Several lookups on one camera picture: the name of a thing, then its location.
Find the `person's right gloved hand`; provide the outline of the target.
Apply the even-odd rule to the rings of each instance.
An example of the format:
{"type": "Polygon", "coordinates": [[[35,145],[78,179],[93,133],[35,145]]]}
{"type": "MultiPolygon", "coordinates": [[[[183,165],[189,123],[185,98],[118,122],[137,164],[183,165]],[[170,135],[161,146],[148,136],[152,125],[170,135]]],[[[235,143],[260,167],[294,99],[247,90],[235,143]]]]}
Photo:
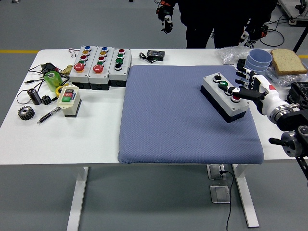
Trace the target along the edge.
{"type": "Polygon", "coordinates": [[[156,9],[156,14],[158,15],[158,19],[162,21],[162,30],[166,34],[170,33],[173,29],[172,15],[174,4],[167,2],[165,0],[161,0],[157,2],[158,7],[156,9]]]}

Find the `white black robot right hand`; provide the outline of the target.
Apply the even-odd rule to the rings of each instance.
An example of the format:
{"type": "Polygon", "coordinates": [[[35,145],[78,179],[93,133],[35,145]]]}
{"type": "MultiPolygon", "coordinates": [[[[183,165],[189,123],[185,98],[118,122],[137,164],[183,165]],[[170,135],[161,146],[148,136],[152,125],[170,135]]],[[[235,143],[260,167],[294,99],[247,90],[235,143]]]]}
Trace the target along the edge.
{"type": "Polygon", "coordinates": [[[257,110],[273,123],[276,123],[280,116],[293,111],[291,105],[279,97],[275,87],[263,75],[247,68],[242,68],[237,75],[246,79],[236,80],[241,87],[224,86],[221,83],[218,87],[232,96],[253,101],[257,110]]]}

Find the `person's left gloved hand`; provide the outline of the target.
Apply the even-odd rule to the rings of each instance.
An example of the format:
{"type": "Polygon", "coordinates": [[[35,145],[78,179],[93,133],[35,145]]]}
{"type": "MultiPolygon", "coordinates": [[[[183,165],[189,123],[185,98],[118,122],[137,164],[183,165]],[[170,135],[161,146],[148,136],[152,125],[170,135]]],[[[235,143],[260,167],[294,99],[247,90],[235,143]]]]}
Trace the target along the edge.
{"type": "Polygon", "coordinates": [[[259,39],[267,35],[268,28],[269,27],[266,24],[256,24],[250,20],[243,31],[243,34],[240,38],[240,43],[245,42],[244,46],[253,49],[254,44],[259,39]]]}

